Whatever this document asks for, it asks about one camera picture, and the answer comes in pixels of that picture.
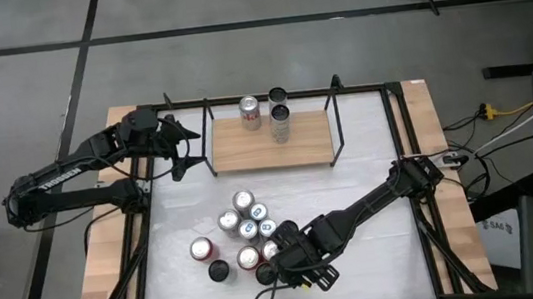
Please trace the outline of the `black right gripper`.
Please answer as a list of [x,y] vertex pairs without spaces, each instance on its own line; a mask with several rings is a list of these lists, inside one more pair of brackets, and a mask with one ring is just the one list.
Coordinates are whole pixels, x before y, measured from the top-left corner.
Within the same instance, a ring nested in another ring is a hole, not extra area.
[[306,234],[297,230],[273,234],[279,251],[274,255],[278,279],[292,287],[312,285],[327,292],[339,279],[339,271],[324,263]]

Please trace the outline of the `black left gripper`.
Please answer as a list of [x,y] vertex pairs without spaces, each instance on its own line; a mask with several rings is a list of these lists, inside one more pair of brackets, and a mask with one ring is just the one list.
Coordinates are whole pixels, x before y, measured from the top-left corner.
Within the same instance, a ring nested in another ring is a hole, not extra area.
[[182,126],[172,114],[167,114],[158,120],[161,122],[160,129],[151,138],[152,148],[150,155],[152,157],[170,160],[172,166],[170,170],[157,175],[157,178],[162,178],[162,176],[170,174],[173,180],[180,180],[189,168],[207,161],[207,157],[185,159],[178,154],[177,145],[180,141],[187,142],[189,140],[200,139],[201,135]]

